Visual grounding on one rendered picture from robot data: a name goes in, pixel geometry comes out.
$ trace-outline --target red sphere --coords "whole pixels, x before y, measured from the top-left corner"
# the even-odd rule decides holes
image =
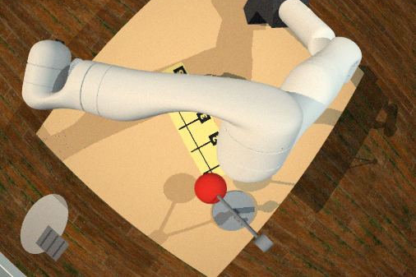
[[[204,203],[219,202],[217,196],[224,197],[227,193],[227,183],[216,173],[201,175],[195,182],[195,194]]]

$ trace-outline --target gray disc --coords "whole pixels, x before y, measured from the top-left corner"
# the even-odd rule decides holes
[[[253,221],[256,207],[249,195],[236,190],[227,192],[224,200],[236,210],[247,224]],[[215,223],[224,230],[233,232],[244,228],[221,202],[217,202],[212,206],[212,217]]]

